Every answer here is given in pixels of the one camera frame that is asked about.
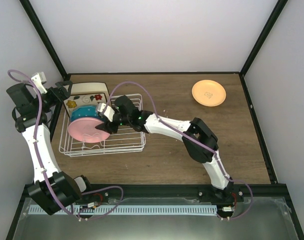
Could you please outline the black front frame rail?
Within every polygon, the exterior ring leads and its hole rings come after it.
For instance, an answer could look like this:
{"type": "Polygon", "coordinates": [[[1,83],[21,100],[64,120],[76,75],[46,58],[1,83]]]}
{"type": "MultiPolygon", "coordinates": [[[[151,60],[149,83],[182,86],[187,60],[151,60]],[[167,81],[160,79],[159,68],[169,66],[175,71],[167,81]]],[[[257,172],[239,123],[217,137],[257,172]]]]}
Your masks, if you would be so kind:
{"type": "MultiPolygon", "coordinates": [[[[91,190],[98,190],[112,186],[111,184],[92,184],[91,190]]],[[[185,198],[197,199],[200,202],[211,203],[228,203],[234,200],[232,194],[218,198],[214,194],[214,188],[209,184],[123,184],[123,199],[129,198],[185,198]]],[[[254,197],[285,197],[289,196],[286,184],[250,184],[254,197]]],[[[244,184],[234,184],[231,192],[237,196],[237,201],[242,202],[243,198],[250,197],[250,191],[244,184]]],[[[108,202],[111,199],[119,200],[121,190],[117,188],[103,190],[100,192],[103,196],[103,202],[108,202]]],[[[83,196],[78,202],[92,202],[100,200],[98,195],[91,193],[83,196]]]]}

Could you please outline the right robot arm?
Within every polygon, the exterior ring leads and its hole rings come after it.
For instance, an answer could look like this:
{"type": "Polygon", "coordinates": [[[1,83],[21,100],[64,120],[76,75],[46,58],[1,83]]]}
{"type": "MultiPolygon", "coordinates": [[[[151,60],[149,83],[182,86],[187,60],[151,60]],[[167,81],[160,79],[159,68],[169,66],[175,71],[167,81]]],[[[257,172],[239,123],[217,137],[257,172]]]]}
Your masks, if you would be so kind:
{"type": "Polygon", "coordinates": [[[188,121],[161,117],[140,110],[125,95],[118,97],[113,106],[99,103],[96,111],[104,119],[96,128],[109,134],[125,125],[136,132],[160,134],[183,142],[189,156],[201,163],[209,175],[214,197],[224,202],[232,195],[233,182],[221,162],[218,138],[200,118],[188,121]]]}

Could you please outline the teal dotted plate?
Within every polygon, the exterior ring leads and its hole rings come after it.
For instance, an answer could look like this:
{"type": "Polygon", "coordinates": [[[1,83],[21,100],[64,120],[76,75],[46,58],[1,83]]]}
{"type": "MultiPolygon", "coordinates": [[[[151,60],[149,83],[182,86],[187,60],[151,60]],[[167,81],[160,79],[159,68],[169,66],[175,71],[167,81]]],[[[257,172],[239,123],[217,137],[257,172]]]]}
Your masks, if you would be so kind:
{"type": "Polygon", "coordinates": [[[96,111],[95,105],[83,105],[76,108],[70,116],[70,121],[73,122],[79,118],[95,118],[102,120],[101,116],[99,116],[96,111]]]}

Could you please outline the orange round plate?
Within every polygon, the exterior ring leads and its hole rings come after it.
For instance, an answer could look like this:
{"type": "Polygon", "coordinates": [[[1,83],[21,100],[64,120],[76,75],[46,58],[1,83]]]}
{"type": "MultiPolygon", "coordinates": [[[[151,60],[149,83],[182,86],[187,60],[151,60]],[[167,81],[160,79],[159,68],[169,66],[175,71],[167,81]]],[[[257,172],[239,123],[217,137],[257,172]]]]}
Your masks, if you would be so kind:
{"type": "Polygon", "coordinates": [[[226,99],[224,87],[213,80],[200,80],[192,87],[194,100],[206,107],[216,107],[221,105],[226,99]]]}

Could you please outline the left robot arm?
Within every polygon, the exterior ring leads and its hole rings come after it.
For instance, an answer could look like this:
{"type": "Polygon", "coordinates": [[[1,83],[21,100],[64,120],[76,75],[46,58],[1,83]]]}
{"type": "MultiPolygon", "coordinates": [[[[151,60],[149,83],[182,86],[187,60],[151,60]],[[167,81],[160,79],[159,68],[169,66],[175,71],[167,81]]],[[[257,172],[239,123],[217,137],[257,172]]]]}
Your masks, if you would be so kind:
{"type": "Polygon", "coordinates": [[[27,192],[48,215],[61,210],[73,215],[74,203],[78,200],[90,201],[94,189],[85,176],[71,178],[60,170],[47,123],[47,113],[51,108],[70,97],[72,82],[57,82],[55,87],[45,88],[43,72],[27,76],[10,69],[7,74],[17,82],[6,90],[15,105],[11,115],[16,130],[28,145],[33,164],[33,184],[27,192]]]}

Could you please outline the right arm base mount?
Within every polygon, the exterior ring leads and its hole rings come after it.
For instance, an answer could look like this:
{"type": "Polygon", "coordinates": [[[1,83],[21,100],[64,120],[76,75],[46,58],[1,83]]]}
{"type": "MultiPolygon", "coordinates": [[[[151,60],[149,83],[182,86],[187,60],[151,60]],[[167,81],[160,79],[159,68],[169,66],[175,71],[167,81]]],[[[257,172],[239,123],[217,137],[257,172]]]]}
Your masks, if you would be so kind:
{"type": "Polygon", "coordinates": [[[199,199],[212,204],[229,204],[234,200],[243,202],[244,198],[239,195],[239,191],[240,189],[235,185],[228,186],[225,190],[215,188],[212,185],[201,185],[197,190],[199,199]]]}

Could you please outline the pink round plate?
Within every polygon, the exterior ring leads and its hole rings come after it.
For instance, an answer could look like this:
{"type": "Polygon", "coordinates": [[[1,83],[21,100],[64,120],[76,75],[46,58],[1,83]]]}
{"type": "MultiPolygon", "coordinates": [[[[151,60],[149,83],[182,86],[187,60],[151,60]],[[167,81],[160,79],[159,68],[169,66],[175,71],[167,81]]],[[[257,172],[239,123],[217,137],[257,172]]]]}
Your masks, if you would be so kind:
{"type": "Polygon", "coordinates": [[[83,143],[100,143],[110,137],[110,134],[96,129],[103,121],[93,117],[82,117],[72,121],[68,126],[69,135],[83,143]]]}

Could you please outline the cream square plate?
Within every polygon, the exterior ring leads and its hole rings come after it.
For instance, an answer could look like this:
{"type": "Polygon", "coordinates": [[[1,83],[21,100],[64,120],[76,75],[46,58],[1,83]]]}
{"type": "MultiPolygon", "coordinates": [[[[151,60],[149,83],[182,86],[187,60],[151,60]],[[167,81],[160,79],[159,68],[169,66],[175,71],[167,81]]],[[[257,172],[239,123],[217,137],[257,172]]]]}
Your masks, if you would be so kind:
{"type": "Polygon", "coordinates": [[[109,95],[107,85],[103,82],[80,82],[74,83],[71,95],[105,94],[109,95]]]}

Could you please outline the square floral plate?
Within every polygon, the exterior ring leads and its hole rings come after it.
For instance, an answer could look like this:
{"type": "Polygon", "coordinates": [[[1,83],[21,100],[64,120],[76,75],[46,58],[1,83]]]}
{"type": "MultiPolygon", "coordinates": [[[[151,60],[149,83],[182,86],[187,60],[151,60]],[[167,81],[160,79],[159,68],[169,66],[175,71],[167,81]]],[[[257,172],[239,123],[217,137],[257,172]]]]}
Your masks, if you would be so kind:
{"type": "Polygon", "coordinates": [[[106,101],[107,98],[104,93],[77,94],[71,95],[68,99],[64,100],[63,105],[70,114],[81,106],[96,106],[99,103],[106,103],[106,101]]]}

